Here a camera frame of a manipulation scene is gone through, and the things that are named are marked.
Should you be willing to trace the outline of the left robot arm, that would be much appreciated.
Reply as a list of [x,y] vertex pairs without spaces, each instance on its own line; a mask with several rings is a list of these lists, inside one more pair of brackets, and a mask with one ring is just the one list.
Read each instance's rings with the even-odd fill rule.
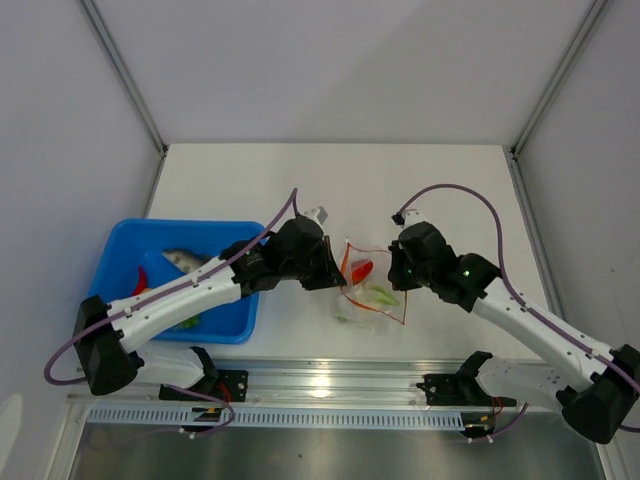
[[306,291],[346,285],[321,224],[304,215],[279,230],[237,241],[203,266],[147,292],[106,303],[98,295],[79,307],[74,348],[90,392],[116,393],[133,383],[157,384],[163,400],[204,400],[220,380],[197,346],[157,348],[150,340],[206,310],[296,281]]

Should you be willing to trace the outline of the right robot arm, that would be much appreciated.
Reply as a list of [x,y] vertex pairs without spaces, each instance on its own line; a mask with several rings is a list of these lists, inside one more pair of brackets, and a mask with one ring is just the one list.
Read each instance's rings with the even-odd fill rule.
[[484,257],[454,253],[417,211],[394,215],[400,226],[389,249],[388,278],[396,291],[427,288],[501,328],[543,359],[547,370],[476,352],[459,369],[456,389],[468,403],[507,397],[559,413],[584,438],[609,443],[639,399],[639,352],[613,348],[527,301]]

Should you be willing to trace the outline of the red orange toy mango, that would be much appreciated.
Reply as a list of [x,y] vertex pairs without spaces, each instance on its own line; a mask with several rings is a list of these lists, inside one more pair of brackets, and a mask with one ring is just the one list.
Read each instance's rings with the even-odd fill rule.
[[360,285],[367,280],[374,269],[374,262],[369,259],[359,259],[348,265],[348,280],[353,286]]

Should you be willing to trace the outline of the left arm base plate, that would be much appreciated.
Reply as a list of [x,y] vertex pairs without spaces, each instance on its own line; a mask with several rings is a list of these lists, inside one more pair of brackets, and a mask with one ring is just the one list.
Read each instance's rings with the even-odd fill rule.
[[247,398],[248,385],[248,371],[220,370],[211,395],[227,403],[244,403]]

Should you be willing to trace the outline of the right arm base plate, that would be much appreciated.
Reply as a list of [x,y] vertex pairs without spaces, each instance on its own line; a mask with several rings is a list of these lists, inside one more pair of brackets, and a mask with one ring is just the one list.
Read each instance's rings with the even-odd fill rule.
[[429,406],[490,407],[496,400],[471,374],[425,374],[416,388],[424,393]]

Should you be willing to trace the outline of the white green toy cabbage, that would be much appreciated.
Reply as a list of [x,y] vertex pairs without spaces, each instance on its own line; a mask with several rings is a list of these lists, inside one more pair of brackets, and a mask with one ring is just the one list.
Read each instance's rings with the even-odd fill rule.
[[336,299],[336,316],[346,321],[365,321],[386,317],[403,323],[402,303],[381,285],[364,284],[342,287]]

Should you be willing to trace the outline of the clear zip top bag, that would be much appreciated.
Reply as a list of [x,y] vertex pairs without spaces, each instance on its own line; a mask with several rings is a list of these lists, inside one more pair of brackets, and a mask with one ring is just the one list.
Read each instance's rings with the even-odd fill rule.
[[338,266],[346,280],[338,288],[333,307],[339,323],[374,335],[387,334],[392,325],[405,326],[408,295],[394,291],[387,278],[388,250],[358,246],[346,239]]

